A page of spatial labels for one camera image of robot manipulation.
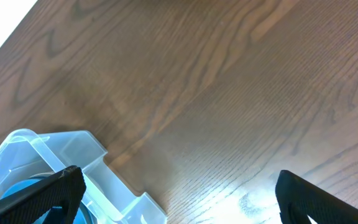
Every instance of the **blue lid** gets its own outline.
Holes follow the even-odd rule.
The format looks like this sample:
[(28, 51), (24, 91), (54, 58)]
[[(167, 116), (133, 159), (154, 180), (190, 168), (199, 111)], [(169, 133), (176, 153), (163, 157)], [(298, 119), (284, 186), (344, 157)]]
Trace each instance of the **blue lid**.
[[(16, 184), (14, 184), (13, 186), (11, 186), (9, 189), (6, 190), (6, 192), (2, 195), (2, 198), (5, 198), (7, 196), (10, 196), (34, 183), (37, 183), (38, 181), (42, 180), (42, 177), (38, 177), (38, 178), (31, 178), (31, 179), (27, 179), (27, 180), (22, 180)], [(34, 223), (36, 224), (41, 224), (42, 222), (44, 222), (45, 218), (47, 217), (48, 212), (46, 212), (45, 214), (43, 214), (39, 219), (37, 219)], [(77, 211), (77, 214), (74, 218), (74, 224), (90, 224), (93, 223), (92, 222), (92, 218), (91, 215), (88, 211), (88, 209), (86, 209), (86, 207), (81, 203), (80, 207)]]

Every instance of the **brown wood tabletop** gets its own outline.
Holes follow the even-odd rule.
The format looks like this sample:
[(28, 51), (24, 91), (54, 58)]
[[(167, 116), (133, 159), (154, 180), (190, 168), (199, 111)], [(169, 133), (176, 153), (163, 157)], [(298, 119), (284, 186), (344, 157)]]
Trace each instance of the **brown wood tabletop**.
[(0, 143), (86, 129), (169, 223), (278, 223), (288, 169), (358, 208), (358, 1), (39, 0)]

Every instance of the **clear plastic bin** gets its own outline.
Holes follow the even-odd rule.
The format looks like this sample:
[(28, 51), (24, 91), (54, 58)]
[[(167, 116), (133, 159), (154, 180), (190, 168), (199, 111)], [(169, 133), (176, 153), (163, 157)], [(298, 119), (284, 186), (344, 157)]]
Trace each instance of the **clear plastic bin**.
[(0, 146), (0, 199), (20, 180), (76, 165), (86, 184), (82, 203), (98, 223), (166, 223), (166, 214), (147, 193), (136, 197), (105, 165), (106, 153), (87, 131), (39, 135), (29, 129), (14, 131)]

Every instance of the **wood grain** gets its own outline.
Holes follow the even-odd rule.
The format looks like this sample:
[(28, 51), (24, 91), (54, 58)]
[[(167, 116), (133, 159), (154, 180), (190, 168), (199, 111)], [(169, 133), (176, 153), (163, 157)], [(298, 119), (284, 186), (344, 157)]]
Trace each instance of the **wood grain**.
[(87, 129), (169, 223), (277, 223), (289, 169), (358, 208), (358, 1), (40, 0), (0, 49), (0, 143)]

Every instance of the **wooden table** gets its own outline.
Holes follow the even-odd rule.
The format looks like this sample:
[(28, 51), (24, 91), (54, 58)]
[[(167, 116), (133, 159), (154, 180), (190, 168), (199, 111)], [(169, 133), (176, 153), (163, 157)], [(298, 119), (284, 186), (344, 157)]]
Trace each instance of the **wooden table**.
[(358, 208), (358, 1), (40, 0), (0, 49), (0, 143), (87, 129), (169, 223), (277, 223), (289, 169)]

